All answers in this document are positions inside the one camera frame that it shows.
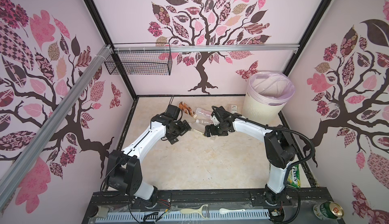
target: trash can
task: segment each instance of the trash can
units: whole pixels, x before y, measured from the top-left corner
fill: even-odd
[[[282,73],[261,71],[247,86],[242,115],[269,124],[294,94],[293,83]]]

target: butterfly decal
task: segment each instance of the butterfly decal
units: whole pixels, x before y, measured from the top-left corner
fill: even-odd
[[[258,71],[256,68],[258,67],[258,61],[251,64],[249,70],[237,70],[235,71],[238,75],[241,75],[243,79],[247,81],[247,79],[250,78],[253,74],[257,73]]]
[[[109,108],[112,109],[113,107],[119,107],[121,104],[120,104],[120,96],[121,96],[121,92],[119,89],[116,89],[116,86],[111,82],[111,88],[112,88],[112,92],[114,93],[114,98],[111,100],[111,103],[109,104]]]

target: pink wall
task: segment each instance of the pink wall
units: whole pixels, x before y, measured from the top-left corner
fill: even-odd
[[[309,166],[346,223],[389,220],[388,9],[386,0],[335,0],[290,75],[296,93],[283,109],[316,145]]]
[[[0,10],[3,176],[104,43],[83,0],[0,0]],[[110,76],[103,65],[0,222],[80,223],[131,104],[121,77]]]
[[[246,38],[257,36],[261,38],[251,42],[298,43],[321,0],[212,0],[216,5],[215,12],[205,9],[200,11],[202,4],[210,4],[207,0],[94,1],[114,42],[158,40],[173,44],[177,41],[176,45],[179,46],[212,45],[213,36],[215,45],[226,44],[229,40],[240,44]],[[250,6],[254,10],[245,19],[246,10]],[[255,19],[259,14],[263,14],[263,17]],[[185,21],[185,17],[189,16],[192,19]],[[243,56],[227,52],[221,52],[220,55],[201,53],[202,59],[198,61],[195,60],[196,53],[175,54],[170,76],[130,75],[129,78],[136,93],[140,95],[245,93],[247,82],[237,71],[244,70],[241,74],[246,74],[246,77],[255,71],[282,71],[291,53],[292,51],[252,51]],[[177,60],[181,56],[184,63]],[[216,56],[218,61],[210,61],[211,56]],[[255,62],[257,67],[249,71]]]

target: black mesh basket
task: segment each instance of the black mesh basket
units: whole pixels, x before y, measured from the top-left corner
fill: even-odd
[[[131,43],[135,47],[114,51],[115,54],[111,54],[105,60],[109,74],[120,74],[121,64],[126,74],[170,75],[172,70],[170,45],[168,43],[152,43],[157,46],[139,47],[140,44],[145,43]]]

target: green soda can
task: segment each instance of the green soda can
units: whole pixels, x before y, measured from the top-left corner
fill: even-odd
[[[343,217],[343,208],[335,202],[328,201],[321,205],[314,205],[315,216],[320,220],[340,219]]]

